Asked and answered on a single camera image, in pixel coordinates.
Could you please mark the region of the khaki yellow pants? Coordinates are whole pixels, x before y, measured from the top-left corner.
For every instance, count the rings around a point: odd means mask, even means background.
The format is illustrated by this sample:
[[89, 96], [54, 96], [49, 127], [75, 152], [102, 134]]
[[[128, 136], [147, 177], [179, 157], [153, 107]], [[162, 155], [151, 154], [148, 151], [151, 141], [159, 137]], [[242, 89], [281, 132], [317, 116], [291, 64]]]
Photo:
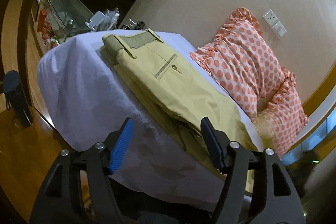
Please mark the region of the khaki yellow pants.
[[238, 105], [218, 91], [178, 51], [148, 29], [131, 36], [107, 34], [102, 50], [155, 121], [212, 173], [201, 120], [255, 151]]

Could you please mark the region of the white bed sheet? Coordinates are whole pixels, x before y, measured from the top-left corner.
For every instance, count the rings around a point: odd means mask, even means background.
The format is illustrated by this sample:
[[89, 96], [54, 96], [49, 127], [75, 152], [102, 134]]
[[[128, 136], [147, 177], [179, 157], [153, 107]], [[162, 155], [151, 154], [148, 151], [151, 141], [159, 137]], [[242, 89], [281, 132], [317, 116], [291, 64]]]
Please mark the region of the white bed sheet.
[[38, 83], [55, 128], [85, 151], [131, 118], [134, 134], [113, 180], [159, 200], [214, 210], [224, 177], [187, 154], [151, 117], [102, 57], [103, 35], [77, 35], [39, 61]]

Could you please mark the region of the pink polka dot pillow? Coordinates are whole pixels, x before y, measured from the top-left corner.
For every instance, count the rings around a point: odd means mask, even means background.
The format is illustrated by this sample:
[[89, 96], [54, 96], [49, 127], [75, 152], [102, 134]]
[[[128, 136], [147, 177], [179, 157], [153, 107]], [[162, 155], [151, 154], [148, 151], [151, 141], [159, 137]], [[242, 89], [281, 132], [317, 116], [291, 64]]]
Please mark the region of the pink polka dot pillow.
[[289, 74], [280, 66], [262, 34], [252, 12], [239, 7], [219, 28], [212, 42], [190, 53], [251, 120], [257, 117], [259, 99], [277, 91]]
[[283, 157], [296, 142], [298, 134], [309, 121], [295, 88], [296, 76], [282, 67], [284, 82], [266, 108], [257, 116], [256, 130], [265, 148]]

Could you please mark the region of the black device on floor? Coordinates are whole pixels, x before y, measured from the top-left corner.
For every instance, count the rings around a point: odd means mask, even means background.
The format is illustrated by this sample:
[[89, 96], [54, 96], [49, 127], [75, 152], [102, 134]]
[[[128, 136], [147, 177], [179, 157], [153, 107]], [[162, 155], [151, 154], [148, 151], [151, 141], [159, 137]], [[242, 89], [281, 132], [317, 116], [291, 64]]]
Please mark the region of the black device on floor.
[[20, 74], [17, 71], [9, 71], [3, 78], [3, 92], [6, 98], [7, 110], [13, 109], [22, 126], [29, 127], [33, 123], [33, 116], [22, 88]]

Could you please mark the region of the white wall socket plate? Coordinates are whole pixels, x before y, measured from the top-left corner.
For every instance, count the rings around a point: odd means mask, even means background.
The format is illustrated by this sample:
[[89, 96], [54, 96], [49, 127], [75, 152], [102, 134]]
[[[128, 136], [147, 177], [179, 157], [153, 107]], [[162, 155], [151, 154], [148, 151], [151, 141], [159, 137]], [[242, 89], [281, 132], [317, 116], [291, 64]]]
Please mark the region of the white wall socket plate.
[[279, 40], [287, 33], [286, 28], [271, 9], [269, 9], [262, 18], [268, 26], [270, 26]]

